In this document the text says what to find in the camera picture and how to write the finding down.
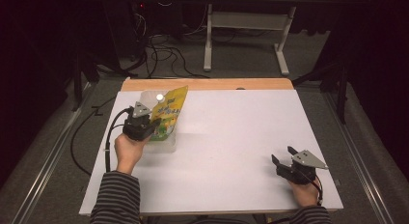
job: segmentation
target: table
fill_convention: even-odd
[[[207,5],[207,34],[204,48],[204,71],[211,71],[211,29],[213,27],[247,28],[259,30],[282,31],[278,43],[274,43],[274,51],[279,63],[281,74],[289,75],[283,48],[286,43],[289,28],[294,19],[296,7],[291,6],[287,14],[249,14],[232,12],[214,12],[212,4]]]
[[[290,163],[286,152],[290,145],[324,158],[287,79],[125,80],[109,124],[120,110],[134,104],[141,90],[184,85],[190,90],[177,123],[177,150],[172,154],[144,154],[134,170],[141,184],[141,214],[296,210],[286,180],[275,174],[271,154]],[[115,131],[112,136],[121,132]],[[95,204],[105,170],[105,138],[106,132],[80,214],[90,214]],[[117,164],[113,149],[111,164],[113,168]],[[330,172],[318,170],[317,174],[324,184],[324,206],[342,209]]]

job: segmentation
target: hand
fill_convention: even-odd
[[[301,207],[316,206],[318,202],[318,190],[311,183],[296,184],[288,181],[292,187],[295,200]],[[319,181],[315,178],[314,183],[319,186]]]
[[[143,141],[135,141],[125,134],[120,134],[117,139],[115,139],[115,151],[118,159],[117,171],[131,175],[135,164],[141,158],[142,151],[149,140],[150,137]]]

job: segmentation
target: yellow package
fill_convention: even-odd
[[[187,86],[168,92],[164,99],[159,101],[152,109],[150,120],[161,118],[160,125],[156,128],[150,141],[163,141],[174,131],[177,117],[187,95]]]

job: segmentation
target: striped shirt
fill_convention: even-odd
[[[328,210],[324,207],[312,206],[298,210],[290,219],[291,224],[330,224]]]
[[[140,187],[137,178],[117,171],[105,173],[91,223],[140,223]]]
[[[140,186],[137,178],[117,171],[105,173],[99,188],[91,223],[139,224]],[[291,224],[330,224],[327,209],[313,206],[298,210]]]

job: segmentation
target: cable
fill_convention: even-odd
[[[144,21],[144,32],[142,33],[142,37],[145,36],[145,33],[147,32],[147,22],[145,21],[145,18],[143,16],[141,16],[140,14],[136,14],[139,17],[139,23],[136,26],[136,30],[138,30],[139,25],[141,24],[141,20]]]
[[[84,167],[82,167],[78,161],[75,158],[74,155],[74,150],[73,150],[73,145],[74,145],[74,139],[76,134],[78,133],[79,129],[96,113],[96,111],[98,111],[98,109],[100,109],[102,106],[104,106],[105,104],[107,104],[108,102],[110,102],[111,100],[113,100],[114,98],[116,98],[117,96],[114,96],[112,98],[109,98],[108,100],[106,100],[104,103],[102,103],[100,106],[97,107],[97,109],[95,111],[93,111],[90,115],[87,116],[87,118],[85,118],[85,120],[78,126],[78,128],[75,130],[75,132],[73,133],[72,137],[71,137],[71,141],[69,144],[69,151],[71,154],[71,158],[74,161],[74,164],[85,174],[87,174],[88,176],[91,176],[91,173],[88,172]]]
[[[163,43],[167,42],[167,41],[169,40],[170,35],[158,34],[158,35],[150,36],[150,38],[160,38],[160,37],[166,37],[165,41],[158,42],[158,43],[156,43],[155,45],[160,45],[160,44],[163,44]]]
[[[206,38],[206,34],[205,33],[201,33],[203,30],[205,30],[206,28],[203,28],[201,30],[199,30],[198,32],[195,33],[191,33],[188,34],[186,36],[184,36],[186,39],[188,40],[193,40],[193,41],[197,41],[197,40],[203,40]]]
[[[259,33],[257,33],[257,34],[249,34],[249,33],[242,33],[242,32],[240,32],[241,30],[249,30],[249,29],[240,28],[240,29],[234,29],[232,31],[235,32],[235,34],[237,34],[239,36],[251,37],[251,38],[258,38],[258,37],[261,37],[263,35],[267,35],[267,34],[273,32],[273,30],[262,30],[262,31],[259,31]]]
[[[318,190],[318,201],[317,201],[317,205],[318,206],[321,206],[322,205],[322,197],[324,196],[324,194],[323,194],[323,188],[322,188],[322,183],[321,183],[321,180],[319,179],[319,177],[317,176],[317,175],[315,175],[317,178],[318,178],[318,181],[319,181],[319,185],[320,185],[320,187],[318,187],[318,185],[316,185],[316,183],[315,182],[313,182],[313,181],[311,181],[311,179],[309,179],[303,172],[301,172],[300,170],[298,170],[298,169],[293,169],[294,171],[296,171],[297,173],[299,173],[299,174],[301,174],[304,178],[306,178],[315,188],[316,188],[316,190]]]
[[[198,28],[197,28],[195,31],[193,31],[193,32],[183,34],[183,36],[188,36],[188,35],[192,35],[192,34],[195,34],[195,33],[199,33],[199,32],[202,32],[204,29],[206,29],[206,28],[202,28],[202,29],[201,29],[202,25],[203,25],[204,22],[205,22],[205,16],[206,16],[206,15],[207,15],[207,5],[204,5],[204,16],[202,17],[202,21],[201,21],[201,23],[199,24]]]
[[[211,38],[211,40],[214,41],[214,42],[231,42],[234,38],[235,38],[235,32],[232,32],[232,37],[225,40],[225,41],[217,41],[217,40],[215,40],[213,38]]]
[[[171,71],[172,71],[176,76],[178,76],[178,77],[184,77],[184,78],[186,78],[186,77],[210,78],[210,77],[208,77],[208,76],[205,76],[205,75],[202,75],[202,74],[196,74],[196,73],[193,73],[193,72],[189,71],[189,70],[187,69],[187,67],[186,67],[186,59],[183,57],[183,55],[181,54],[181,52],[180,52],[180,50],[179,50],[178,48],[176,48],[176,47],[169,47],[169,46],[165,46],[165,45],[159,45],[159,47],[155,47],[155,46],[153,45],[153,42],[152,42],[151,40],[150,40],[150,44],[151,44],[151,46],[148,46],[148,47],[150,47],[150,48],[153,49],[153,53],[150,55],[150,57],[152,58],[152,60],[155,61],[155,66],[154,66],[154,68],[153,68],[154,70],[155,70],[155,68],[156,68],[156,65],[157,65],[157,62],[158,62],[158,61],[168,60],[168,59],[171,58],[171,56],[175,56],[176,59],[174,59],[174,60],[172,61],[172,64],[171,64]],[[178,59],[178,57],[177,57],[177,54],[176,54],[174,51],[176,51],[176,52],[178,53],[178,55],[180,56],[180,58],[182,59],[182,61],[183,61],[183,69],[188,73],[188,75],[181,75],[181,74],[178,74],[178,73],[175,72],[175,70],[174,70],[174,63],[175,63],[175,61]],[[167,57],[164,58],[164,59],[158,59],[158,55],[157,55],[158,52],[168,52],[168,53],[170,53],[170,54],[169,54],[169,56],[167,56]],[[148,78],[151,78],[151,77],[152,77],[152,74],[153,74],[153,71],[150,72],[150,75],[148,76]]]
[[[171,6],[172,5],[172,3],[169,3],[169,4],[162,4],[162,3],[157,3],[158,5],[161,5],[161,6],[164,6],[164,7],[166,7],[166,6]]]
[[[99,67],[98,65],[96,65],[96,69],[100,72],[103,73],[107,73],[107,74],[113,74],[113,73],[117,73],[123,76],[129,76],[129,77],[138,77],[137,73],[131,73],[131,70],[135,70],[137,68],[139,68],[140,66],[142,66],[148,59],[148,54],[147,52],[144,50],[142,52],[141,57],[139,58],[139,61],[135,64],[133,64],[132,66],[126,68],[126,69],[121,69],[121,68],[116,68],[116,67],[112,67],[109,68],[110,70],[105,70],[102,69],[101,67]]]
[[[110,158],[110,148],[109,148],[111,146],[111,143],[109,142],[109,139],[111,138],[112,130],[115,129],[115,127],[117,127],[117,126],[114,126],[115,122],[120,117],[120,115],[122,115],[123,113],[125,112],[130,113],[132,111],[133,111],[133,108],[126,108],[120,111],[120,113],[118,113],[117,116],[115,116],[114,120],[111,123],[111,126],[109,127],[108,135],[105,141],[105,169],[107,173],[111,172],[111,158]]]
[[[114,128],[117,128],[118,126],[123,126],[123,125],[116,125],[116,126],[114,126]]]

